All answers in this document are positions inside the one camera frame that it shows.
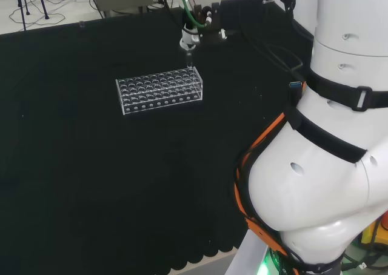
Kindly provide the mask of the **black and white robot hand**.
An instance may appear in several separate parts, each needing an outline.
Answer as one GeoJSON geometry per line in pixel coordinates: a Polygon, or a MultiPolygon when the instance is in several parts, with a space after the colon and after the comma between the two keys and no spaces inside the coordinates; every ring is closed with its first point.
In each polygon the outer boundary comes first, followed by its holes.
{"type": "Polygon", "coordinates": [[[221,27],[222,0],[181,0],[182,37],[180,46],[189,52],[200,44],[227,39],[221,27]]]}

